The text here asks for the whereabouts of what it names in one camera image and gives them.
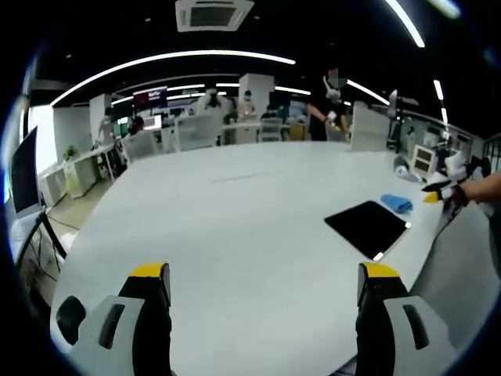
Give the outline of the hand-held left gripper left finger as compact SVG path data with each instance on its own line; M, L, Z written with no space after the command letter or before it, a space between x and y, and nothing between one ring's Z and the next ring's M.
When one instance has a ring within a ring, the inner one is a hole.
M171 375L170 308L170 266L140 266L82 320L68 356L83 375Z

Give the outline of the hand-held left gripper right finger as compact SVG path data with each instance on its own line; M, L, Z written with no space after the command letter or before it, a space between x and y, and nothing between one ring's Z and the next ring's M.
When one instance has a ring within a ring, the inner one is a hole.
M359 264L357 375L443 375L457 358L446 322L400 275Z

